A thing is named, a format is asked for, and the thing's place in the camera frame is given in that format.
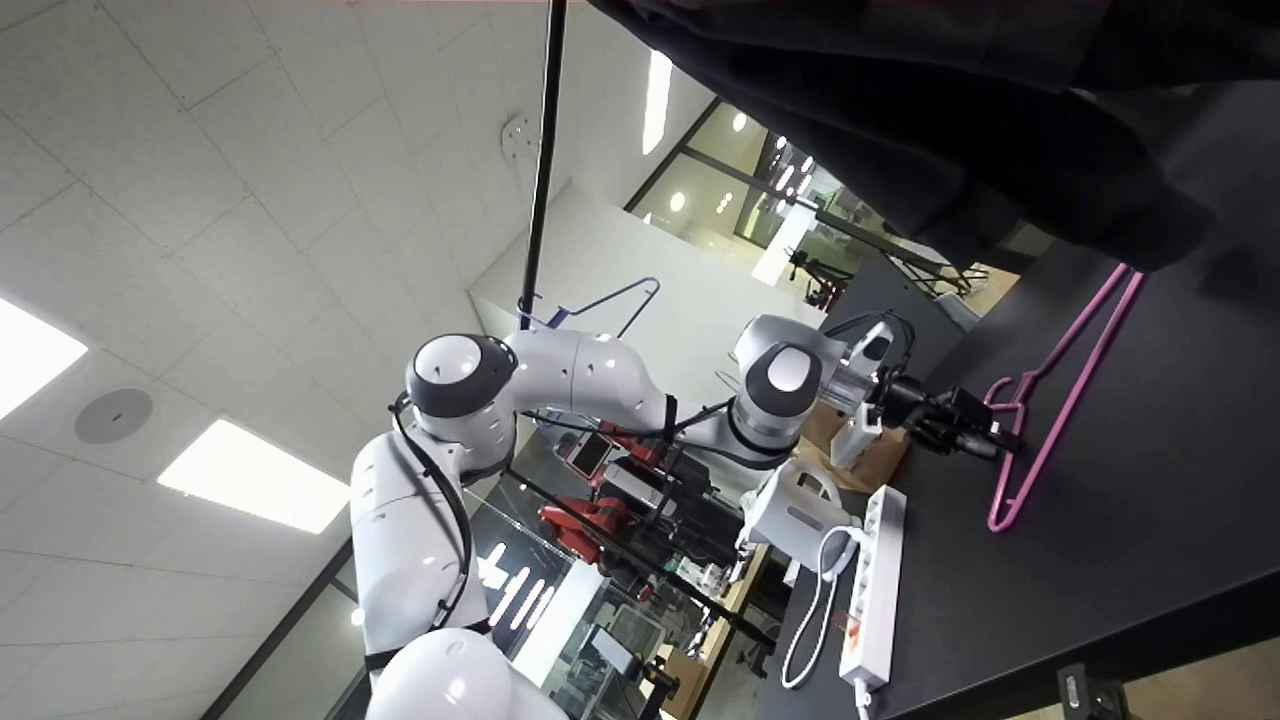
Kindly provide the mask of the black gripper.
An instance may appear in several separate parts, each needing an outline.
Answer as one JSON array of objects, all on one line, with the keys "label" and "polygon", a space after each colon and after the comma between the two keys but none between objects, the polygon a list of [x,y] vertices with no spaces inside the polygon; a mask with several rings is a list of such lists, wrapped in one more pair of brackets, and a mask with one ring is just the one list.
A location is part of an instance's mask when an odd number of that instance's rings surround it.
[{"label": "black gripper", "polygon": [[1021,458],[1026,454],[1026,442],[1014,431],[990,431],[1021,428],[1022,403],[1012,399],[976,399],[962,388],[929,393],[918,379],[887,371],[876,379],[871,403],[887,428],[902,428],[918,447],[932,454],[973,454],[973,458]]}]

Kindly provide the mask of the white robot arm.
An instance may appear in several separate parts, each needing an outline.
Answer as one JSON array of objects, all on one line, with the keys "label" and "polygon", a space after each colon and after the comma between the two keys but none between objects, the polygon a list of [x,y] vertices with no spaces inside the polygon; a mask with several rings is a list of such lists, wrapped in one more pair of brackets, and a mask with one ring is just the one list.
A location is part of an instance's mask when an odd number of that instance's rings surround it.
[{"label": "white robot arm", "polygon": [[878,349],[789,315],[732,346],[729,399],[685,413],[644,357],[569,329],[443,334],[402,365],[388,428],[351,459],[351,563],[372,699],[362,720],[569,720],[483,632],[479,551],[463,494],[511,475],[540,424],[680,446],[746,472],[791,466],[816,403],[871,407],[937,454],[996,458],[1021,437],[966,393],[929,393]]}]

